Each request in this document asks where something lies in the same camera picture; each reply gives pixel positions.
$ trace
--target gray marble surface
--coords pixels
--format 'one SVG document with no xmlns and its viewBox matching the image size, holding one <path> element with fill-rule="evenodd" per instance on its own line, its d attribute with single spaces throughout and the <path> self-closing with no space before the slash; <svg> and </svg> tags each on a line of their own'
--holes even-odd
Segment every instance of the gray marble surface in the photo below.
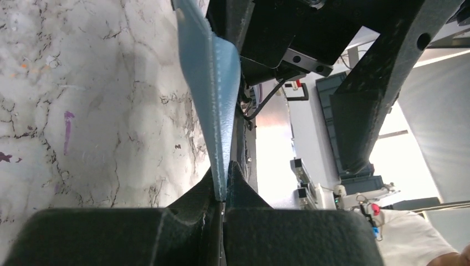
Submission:
<svg viewBox="0 0 470 266">
<path fill-rule="evenodd" d="M 0 262 L 38 210 L 161 207 L 200 180 L 170 0 L 0 5 Z"/>
</svg>

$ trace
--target red button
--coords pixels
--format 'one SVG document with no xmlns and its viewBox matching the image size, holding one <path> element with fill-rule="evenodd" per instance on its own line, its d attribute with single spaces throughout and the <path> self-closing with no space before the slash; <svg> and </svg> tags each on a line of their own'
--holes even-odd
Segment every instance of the red button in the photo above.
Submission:
<svg viewBox="0 0 470 266">
<path fill-rule="evenodd" d="M 379 215 L 380 213 L 380 207 L 379 205 L 372 203 L 372 210 L 374 211 L 374 216 Z"/>
</svg>

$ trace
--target blue leather piece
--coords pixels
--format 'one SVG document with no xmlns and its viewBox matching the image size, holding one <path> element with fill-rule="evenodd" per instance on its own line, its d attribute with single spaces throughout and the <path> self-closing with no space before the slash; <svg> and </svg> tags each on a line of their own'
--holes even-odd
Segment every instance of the blue leather piece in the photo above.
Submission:
<svg viewBox="0 0 470 266">
<path fill-rule="evenodd" d="M 212 32 L 194 0 L 173 0 L 180 63 L 211 160 L 216 200 L 227 197 L 233 119 L 240 83 L 236 47 Z"/>
</svg>

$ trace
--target purple stain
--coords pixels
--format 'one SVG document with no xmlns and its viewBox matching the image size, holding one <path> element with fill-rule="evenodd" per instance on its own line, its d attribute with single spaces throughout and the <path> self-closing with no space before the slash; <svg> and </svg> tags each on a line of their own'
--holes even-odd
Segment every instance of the purple stain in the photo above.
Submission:
<svg viewBox="0 0 470 266">
<path fill-rule="evenodd" d="M 64 143 L 64 155 L 67 155 L 67 148 L 69 146 L 69 139 L 70 139 L 70 131 L 71 131 L 71 122 L 70 120 L 74 118 L 75 115 L 69 111 L 64 113 L 65 118 L 65 143 Z"/>
<path fill-rule="evenodd" d="M 0 151 L 0 162 L 5 161 L 5 162 L 10 162 L 10 158 L 13 157 L 10 154 L 4 154 L 3 152 Z"/>
</svg>

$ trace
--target bolt hole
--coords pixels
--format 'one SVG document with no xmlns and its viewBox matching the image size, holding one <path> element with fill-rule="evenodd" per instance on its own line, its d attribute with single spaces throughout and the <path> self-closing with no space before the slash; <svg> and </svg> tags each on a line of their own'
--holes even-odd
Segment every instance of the bolt hole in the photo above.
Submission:
<svg viewBox="0 0 470 266">
<path fill-rule="evenodd" d="M 294 56 L 294 58 L 292 58 L 292 61 L 294 61 L 294 63 L 298 63 L 298 62 L 300 62 L 300 60 L 301 60 L 300 56 L 298 56 L 298 55 L 296 55 L 296 56 Z"/>
<path fill-rule="evenodd" d="M 430 42 L 431 36 L 428 33 L 423 33 L 419 36 L 416 45 L 418 46 L 419 50 L 424 51 Z"/>
<path fill-rule="evenodd" d="M 170 210 L 171 213 L 173 213 L 174 215 L 177 215 L 179 213 L 179 211 L 177 209 L 173 209 L 173 208 L 168 208 Z"/>
<path fill-rule="evenodd" d="M 323 70 L 325 70 L 325 68 L 322 65 L 319 65 L 318 67 L 315 68 L 315 71 L 317 73 L 321 73 L 321 72 L 323 72 Z"/>
</svg>

